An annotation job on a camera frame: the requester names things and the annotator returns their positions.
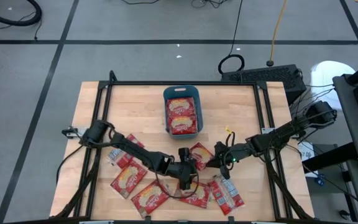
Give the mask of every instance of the snack bag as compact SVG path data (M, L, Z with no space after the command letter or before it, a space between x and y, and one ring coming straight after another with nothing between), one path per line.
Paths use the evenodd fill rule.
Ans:
M186 197L194 192L194 189L196 188L196 186L197 186L197 183L192 183L190 190L180 190L179 183L178 183L177 190L175 192L175 196L176 197ZM181 202L189 203L191 205L199 206L201 208L206 208L208 206L210 193L211 193L211 189L208 185L199 183L195 194L193 194L192 196L190 196L188 198L181 198L178 200Z
M142 218L150 215L152 211L169 198L168 195L162 192L157 181L153 181L131 199ZM161 187L164 187L165 191L168 192L168 185L163 180L160 180L160 183Z
M111 183L111 187L117 190L117 192L124 198L128 198L129 194L134 190L146 173L146 169L131 160Z
M201 171L214 155L212 155L201 143L195 144L190 148L190 154L196 159L196 168Z
M176 98L167 100L168 116L196 115L193 97Z
M215 175L208 185L224 215L244 206L244 201L231 180L226 180L221 174Z
M196 116L168 117L168 128L171 134L195 134L197 133Z
M144 145L140 141L138 141L133 134L128 135L127 139L137 144L140 147L144 147ZM110 162L113 165L120 167L121 169L123 169L128 164L128 162L131 161L133 158L134 158L133 156L122 151L121 149L113 149L109 153Z

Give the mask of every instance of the black floor stripe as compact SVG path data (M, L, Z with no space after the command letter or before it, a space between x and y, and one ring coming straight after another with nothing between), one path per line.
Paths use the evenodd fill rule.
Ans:
M0 44L59 44L60 40L0 40Z
M271 40L236 40L235 44L270 45ZM136 45L136 44L232 44L232 40L66 40L78 45ZM357 40L276 40L277 45L355 45Z
M60 43L56 49L55 55L53 56L53 60L50 65L48 75L45 79L44 86L42 87L40 98L38 99L38 103L37 103L37 106L35 107L35 111L32 116L29 129L27 130L27 134L25 135L22 149L19 153L19 158L16 161L15 168L13 170L11 179L10 179L7 189L5 191L4 198L1 202L0 223L3 223L5 220L5 216L6 216L8 208L9 208L9 204L11 203L12 196L13 196L13 193L14 193L16 185L17 185L17 181L19 180L20 174L22 172L24 161L25 161L25 158L29 151L31 140L34 136L34 132L37 127L42 108L44 107L45 99L47 98L49 87L52 82L53 75L55 74L55 70L58 65L60 55L62 54L64 40L67 38L68 30L70 29L71 22L73 21L73 17L74 17L74 13L75 13L77 5L78 5L78 1L79 0L74 0L73 5L71 6L71 10L70 10L68 19L65 24L65 28L63 30L62 36L60 37Z
M357 40L358 40L358 27L357 27L357 24L356 24L353 16L352 16L352 13L351 13L349 7L347 6L345 0L339 0L339 1L341 2L341 5L343 7L343 10L345 11L346 17L349 20L349 23L352 26L353 32L356 35Z
M61 40L0 40L0 44L60 44ZM64 40L70 45L153 45L153 44L231 44L232 40ZM271 40L236 40L235 44L270 45ZM276 40L276 45L357 45L358 40Z

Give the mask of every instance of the black metal frame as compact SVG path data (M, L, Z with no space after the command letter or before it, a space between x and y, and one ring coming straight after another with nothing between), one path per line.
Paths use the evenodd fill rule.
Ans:
M105 107L104 107L104 111L103 111L103 119L104 120L107 119L108 107L106 107L106 105L108 105L110 97L111 97L112 85L244 85L244 86L252 86L254 89L255 105L256 105L256 110L257 110L257 114L258 114L260 130L262 130L262 128L265 127L265 123L264 123L264 117L263 117L263 113L262 113L262 105L260 103L259 88L262 89L263 94L264 94L264 100L265 100L265 106L266 106L269 126L271 128L274 128L274 126L275 126L274 120L273 120L272 108L270 106L270 99L269 99L269 93L267 91L266 82L257 82L257 83L253 83L253 82L248 82L248 83L222 82L222 81L219 81L219 82L214 82L214 81L212 81L212 82L211 81L206 81L206 82L182 82L182 81L133 82L133 81L117 81L116 79L115 79L114 83L111 81L99 81L98 92L96 94L96 102L95 102L95 107L94 107L94 111L93 111L93 120L97 119L102 91L106 85L108 86L108 92L106 95L106 102L105 102ZM83 179L86 177L86 170L88 170L89 160L90 160L90 155L91 155L90 152L91 152L91 150L87 149L87 152L85 154L82 172L81 172L80 184L83 183ZM281 180L283 181L283 183L286 184L281 156L278 152L275 152L275 156L277 157L276 163L277 163L277 170L278 170L279 176L280 176ZM86 213L85 213L85 215L87 217L90 217L91 213L92 213L94 193L96 190L96 179L97 179L97 175L93 179L93 181L91 183L90 190L89 190L88 203L86 205ZM275 186L273 179L270 176L268 177L268 179L269 179L270 194L272 197L272 205L273 205L275 219L278 219L278 218L281 218L281 215L280 215L280 207L278 205L277 190L276 190L276 186ZM288 200L286 198L283 198L283 200L284 200L285 213L287 215L287 218L293 218L291 207L290 207L290 204L288 203ZM79 200L78 203L76 204L74 216L79 215L80 208L81 208L81 200Z
M239 83L239 82L222 82L222 81L218 81L218 82L177 82L177 81L128 82L128 81L123 81L122 82L122 81L117 81L113 72L110 72L110 81L99 81L98 92L96 94L96 101L95 101L92 120L96 120L98 118L99 107L100 107L100 102L101 102L101 95L102 95L103 90L106 87L107 87L107 93L106 93L106 98L105 98L105 103L104 103L102 119L107 120L109 103L110 103L110 99L111 99L111 90L112 90L113 85L218 85L218 86L219 85L240 85L240 86L252 86L254 89L255 105L256 105L256 110L257 110L257 114L258 114L260 131L262 132L262 128L264 128L265 125L264 125L264 117L263 117L263 113L262 113L262 105L260 104L260 98L259 98L259 88L261 88L263 91L263 94L264 94L264 100L265 100L265 105L266 105L269 126L271 128L275 126L274 120L273 120L272 108L270 106L270 99L269 99L269 93L267 91L268 89L267 89L266 82L257 82L257 83L241 83L241 82ZM90 163L91 150L92 149L86 150L83 168L82 168L82 172L81 172L80 184L82 184L85 181L85 177L87 176L87 170L88 170L88 166ZM97 148L96 154L95 154L95 160L94 160L94 163L96 163L97 167L99 167L100 156L101 156L101 148ZM282 160L281 160L279 152L275 152L275 156L277 156L276 163L277 163L278 174L280 176L281 181L285 184L285 174L283 171ZM91 187L89 188L89 197L88 197L88 201L87 201L87 205L86 205L85 216L79 217L79 213L81 210L81 203L82 203L82 200L79 199L76 203L75 211L73 214L74 217L67 218L67 221L72 221L73 219L75 219L77 221L78 220L80 220L80 221L90 221L91 220L90 217L91 217L92 208L93 208L94 194L96 191L97 176L98 176L98 168L96 169L96 174L93 176L93 179L91 181ZM288 203L288 200L286 198L283 198L283 201L285 204L285 212L286 212L287 217L282 218L280 215L280 207L278 206L278 198L277 198L277 191L276 191L275 183L272 180L270 175L268 178L269 178L270 194L272 197L273 211L274 211L274 215L275 215L275 222L306 223L306 224L307 223L339 224L336 222L321 222L321 221L317 221L317 220L293 219L291 207L290 207L290 204ZM30 221L29 223L44 223L44 220ZM52 219L48 220L48 223L64 223L64 218L52 218ZM131 223L136 223L136 224L138 224L138 223L146 223L146 224L151 224L151 223L194 223L194 224L205 224L205 223L240 224L241 223L241 224L251 224L253 222L235 221L234 217L228 217L228 221L226 221L226 222L225 221L221 221L221 222L197 221L197 222L194 222L194 221L187 221L187 220L186 221L183 221L183 220L152 221L151 217L146 217L145 220L138 220L138 221L114 220L114 223L116 223L116 224L120 224L120 223L122 223L122 224L124 224L124 223L125 224L131 224Z

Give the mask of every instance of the black desk leg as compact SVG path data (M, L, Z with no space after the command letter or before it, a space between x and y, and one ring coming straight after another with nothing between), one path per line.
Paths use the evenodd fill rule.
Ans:
M346 162L349 159L357 159L358 155L354 147L353 142L347 143L341 147L333 149L329 152L325 152L318 156L314 156L311 159L303 161L303 165L309 168L312 171L329 167L335 164ZM303 168L303 171L307 174L308 170Z

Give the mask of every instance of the black stand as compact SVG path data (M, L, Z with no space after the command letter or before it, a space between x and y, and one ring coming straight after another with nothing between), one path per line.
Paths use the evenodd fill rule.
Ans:
M258 119L259 119L259 126L260 126L260 129L262 132L262 128L264 128L265 125L264 125L262 107L260 104L259 91L258 91L258 87L261 87L261 89L263 90L263 93L264 93L264 100L265 100L265 105L266 105L267 114L268 114L269 126L274 127L273 115L272 115L272 110L270 107L269 94L267 92L267 86L266 86L265 82L258 82L258 84L256 84L255 82L247 82L247 83L244 83L244 82L153 82L153 81L151 81L151 82L120 82L120 81L117 81L117 78L115 77L114 73L111 71L109 81L100 81L99 82L98 92L96 94L95 107L94 107L94 111L93 111L93 120L96 120L98 118L99 107L100 107L100 102L101 102L101 94L106 86L107 86L107 95L106 95L106 101L104 104L102 120L107 120L109 102L111 99L111 90L112 90L113 85L216 85L216 86L219 86L219 85L234 85L234 86L240 85L240 86L252 86L254 89L255 104L256 104L256 110L257 110ZM90 221L92 207L93 207L94 194L96 191L96 180L98 177L100 156L101 156L101 149L97 148L94 163L92 165L92 169L90 170L89 174L87 175L86 171L88 170L88 166L89 166L91 150L92 149L89 149L89 148L87 148L87 150L86 150L84 164L83 164L83 170L81 173L80 187L77 190L77 192L75 193L75 195L73 196L73 198L70 200L69 204L63 209L63 211L60 212L57 216L52 217L48 220L36 220L36 221L20 222L20 223L25 223L25 224L76 223L77 224L80 221ZM281 160L279 153L278 152L275 152L275 153L277 156L276 163L277 163L278 175L281 180L281 183L283 183L285 185L285 176L284 176L284 172L283 172L282 160ZM312 223L340 224L340 223L335 223L335 222L321 222L321 221L317 221L317 220L292 219L291 208L290 208L289 203L286 198L284 199L284 203L285 203L285 211L286 211L287 217L282 218L280 215L280 208L278 206L278 198L277 198L275 182L273 181L273 177L271 177L270 175L268 178L269 178L270 194L272 197L272 205L273 205L273 210L274 210L274 215L275 215L275 222L279 222L279 223L280 222L281 223L310 223L310 224L312 224ZM91 186L89 188L89 198L88 198L87 206L86 206L86 215L84 217L79 217L78 215L81 210L82 194L85 191L85 189L89 183L91 183ZM69 214L71 213L71 211L73 210L74 207L75 207L75 211L73 213L74 217L68 218L67 216L69 216ZM129 221L129 220L106 221L106 223L114 223L114 224L122 224L122 223L125 223L125 224L132 224L132 223L133 224L140 224L140 223L152 224L152 223L189 223L189 222L191 222L193 224L205 223L203 221L194 222L194 221L187 221L187 220L152 221L151 217L147 218L146 220L138 220L138 221ZM208 223L211 223L211 224L227 224L227 223L229 223L229 224L235 224L235 223L251 224L251 223L255 223L255 222L239 222L239 221L234 221L233 217L229 217L228 221L208 222Z
M302 163L311 171L316 171L318 169L346 162L350 159L358 159L357 151L353 142L347 143L318 156L314 156L313 158L305 160ZM306 174L310 172L305 168L303 168L303 171Z

